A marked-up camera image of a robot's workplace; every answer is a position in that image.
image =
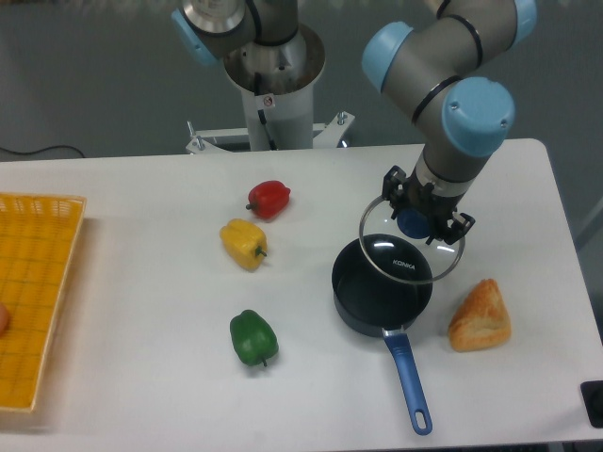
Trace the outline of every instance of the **yellow bell pepper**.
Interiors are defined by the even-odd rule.
[[[266,256],[268,242],[264,231],[244,219],[231,219],[220,229],[220,238],[226,252],[247,270],[258,268]]]

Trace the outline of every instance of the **yellow basket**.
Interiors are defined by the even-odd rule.
[[[0,410],[31,412],[86,198],[0,193]]]

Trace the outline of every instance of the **black cable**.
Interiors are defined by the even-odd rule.
[[[35,155],[36,153],[45,153],[46,151],[52,151],[54,149],[70,149],[70,150],[78,153],[82,158],[86,158],[86,156],[84,155],[84,153],[82,153],[76,147],[70,146],[69,144],[56,144],[54,146],[48,146],[46,148],[38,149],[36,151],[28,151],[28,152],[23,152],[23,153],[20,153],[19,151],[12,151],[10,149],[0,147],[0,151],[1,152],[3,152],[3,153],[11,153],[13,155]]]

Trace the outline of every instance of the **red bell pepper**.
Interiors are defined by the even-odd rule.
[[[289,193],[291,189],[280,181],[263,182],[249,192],[246,208],[260,218],[274,218],[289,204]]]

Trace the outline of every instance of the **gray floor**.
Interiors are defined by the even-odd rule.
[[[301,20],[321,36],[327,54],[315,89],[315,121],[347,110],[356,115],[353,145],[422,142],[367,82],[360,60],[385,24],[429,25],[433,3],[300,0]],[[603,1],[538,5],[533,35],[479,74],[503,83],[515,98],[510,137],[534,137],[547,146],[575,234],[603,196]],[[170,154],[184,151],[186,120],[197,129],[243,127],[238,94],[223,69],[197,66],[180,44],[170,20],[175,6],[176,0],[0,6],[0,147],[31,151],[63,143],[88,157]],[[35,158],[71,156],[63,151]],[[0,153],[0,161],[21,158]],[[602,252],[599,232],[579,259],[603,331]]]

